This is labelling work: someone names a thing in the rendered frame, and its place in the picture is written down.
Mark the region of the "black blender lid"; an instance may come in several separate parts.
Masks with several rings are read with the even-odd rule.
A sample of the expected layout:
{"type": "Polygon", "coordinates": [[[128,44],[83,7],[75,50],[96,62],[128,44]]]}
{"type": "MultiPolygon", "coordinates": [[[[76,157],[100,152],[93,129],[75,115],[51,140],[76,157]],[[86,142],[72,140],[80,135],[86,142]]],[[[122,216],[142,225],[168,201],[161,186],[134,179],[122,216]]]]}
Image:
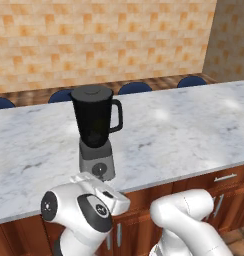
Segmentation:
{"type": "Polygon", "coordinates": [[[75,88],[71,97],[76,101],[99,102],[107,100],[113,95],[113,91],[105,86],[85,85],[75,88]]]}

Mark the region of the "blue stool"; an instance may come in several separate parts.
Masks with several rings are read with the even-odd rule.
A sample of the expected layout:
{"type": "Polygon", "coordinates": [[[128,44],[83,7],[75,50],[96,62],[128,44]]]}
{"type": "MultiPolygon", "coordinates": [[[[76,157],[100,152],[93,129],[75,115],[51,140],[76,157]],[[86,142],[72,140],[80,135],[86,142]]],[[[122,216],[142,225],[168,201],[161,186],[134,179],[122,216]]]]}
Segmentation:
{"type": "Polygon", "coordinates": [[[118,94],[119,95],[133,94],[133,93],[149,92],[151,90],[152,88],[144,82],[130,82],[123,85],[120,88],[118,94]]]}
{"type": "Polygon", "coordinates": [[[199,76],[187,76],[180,80],[177,87],[183,88],[183,87],[192,87],[192,86],[206,85],[206,84],[207,82],[199,76]]]}
{"type": "Polygon", "coordinates": [[[51,95],[49,103],[65,102],[71,100],[72,89],[59,90],[51,95]]]}
{"type": "Polygon", "coordinates": [[[0,97],[0,109],[13,108],[14,104],[6,98],[0,97]]]}

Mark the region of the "black blender jug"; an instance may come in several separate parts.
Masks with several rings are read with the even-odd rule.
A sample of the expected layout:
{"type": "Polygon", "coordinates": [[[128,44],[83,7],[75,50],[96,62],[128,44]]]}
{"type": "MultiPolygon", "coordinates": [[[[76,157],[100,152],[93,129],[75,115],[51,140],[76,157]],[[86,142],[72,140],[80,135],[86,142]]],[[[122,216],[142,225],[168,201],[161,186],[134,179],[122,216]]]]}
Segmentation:
{"type": "Polygon", "coordinates": [[[109,134],[123,128],[122,104],[119,100],[108,99],[87,102],[72,99],[81,140],[90,148],[99,148],[108,140],[109,134]],[[118,108],[118,125],[110,127],[112,106],[118,108]]]}

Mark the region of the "wooden cabinet door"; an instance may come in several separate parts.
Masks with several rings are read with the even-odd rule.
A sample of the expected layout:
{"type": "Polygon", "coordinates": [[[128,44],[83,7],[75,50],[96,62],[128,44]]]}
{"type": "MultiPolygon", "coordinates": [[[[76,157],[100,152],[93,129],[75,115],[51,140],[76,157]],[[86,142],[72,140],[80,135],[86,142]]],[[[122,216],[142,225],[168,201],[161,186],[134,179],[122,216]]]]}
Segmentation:
{"type": "Polygon", "coordinates": [[[244,203],[244,185],[217,193],[213,196],[213,200],[214,209],[212,213],[205,218],[205,221],[211,224],[219,234],[227,233],[240,216],[239,211],[244,203]],[[222,194],[224,194],[222,205],[217,216],[214,217],[215,209],[219,202],[220,195],[222,194]]]}
{"type": "Polygon", "coordinates": [[[158,243],[162,229],[150,217],[150,210],[127,212],[113,218],[113,256],[148,256],[158,243]],[[117,224],[122,224],[122,244],[117,246],[117,224]]]}
{"type": "MultiPolygon", "coordinates": [[[[45,227],[45,231],[48,237],[50,249],[51,251],[54,251],[54,243],[63,232],[64,227],[62,225],[49,223],[46,221],[43,222],[43,225],[45,227]]],[[[96,251],[95,255],[96,256],[113,256],[112,241],[111,241],[110,250],[107,250],[106,241],[103,241],[103,243],[100,245],[100,247],[96,251]]]]}
{"type": "Polygon", "coordinates": [[[0,224],[0,256],[52,256],[41,216],[0,224]]]}

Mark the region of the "wooden drawer front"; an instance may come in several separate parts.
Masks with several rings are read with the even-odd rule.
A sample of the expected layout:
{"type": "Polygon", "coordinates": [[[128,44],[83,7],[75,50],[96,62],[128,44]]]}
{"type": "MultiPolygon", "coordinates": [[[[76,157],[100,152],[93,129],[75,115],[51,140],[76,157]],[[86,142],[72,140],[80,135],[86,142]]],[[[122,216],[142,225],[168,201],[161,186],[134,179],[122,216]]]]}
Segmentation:
{"type": "Polygon", "coordinates": [[[168,183],[126,193],[126,196],[131,201],[129,211],[134,212],[148,209],[154,200],[162,196],[170,195],[172,188],[173,184],[168,183]]]}
{"type": "Polygon", "coordinates": [[[220,193],[222,191],[229,190],[233,187],[236,187],[238,185],[244,184],[244,165],[240,165],[233,168],[224,169],[221,171],[217,171],[213,173],[213,177],[211,179],[211,185],[208,188],[208,192],[214,196],[217,193],[220,193]],[[220,181],[220,182],[214,182],[215,177],[219,178],[225,175],[230,174],[237,174],[237,177],[220,181]]]}

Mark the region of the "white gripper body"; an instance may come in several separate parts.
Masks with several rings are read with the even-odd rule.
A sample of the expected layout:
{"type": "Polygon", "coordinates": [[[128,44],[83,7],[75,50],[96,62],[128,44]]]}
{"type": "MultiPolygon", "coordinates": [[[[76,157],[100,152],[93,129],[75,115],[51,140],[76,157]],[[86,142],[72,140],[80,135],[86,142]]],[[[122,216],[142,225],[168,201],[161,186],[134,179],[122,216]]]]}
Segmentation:
{"type": "Polygon", "coordinates": [[[78,185],[83,191],[103,191],[104,183],[88,172],[78,173],[70,178],[70,181],[78,185]]]}

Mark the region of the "grey blender base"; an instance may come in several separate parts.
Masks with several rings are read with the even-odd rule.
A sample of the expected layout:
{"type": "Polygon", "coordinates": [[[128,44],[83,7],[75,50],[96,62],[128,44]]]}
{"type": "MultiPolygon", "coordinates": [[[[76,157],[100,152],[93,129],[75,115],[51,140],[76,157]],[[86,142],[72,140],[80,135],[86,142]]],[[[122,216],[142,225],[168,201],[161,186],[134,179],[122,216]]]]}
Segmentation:
{"type": "Polygon", "coordinates": [[[99,148],[90,148],[83,141],[79,142],[79,169],[89,172],[102,181],[115,177],[112,147],[109,140],[99,148]]]}

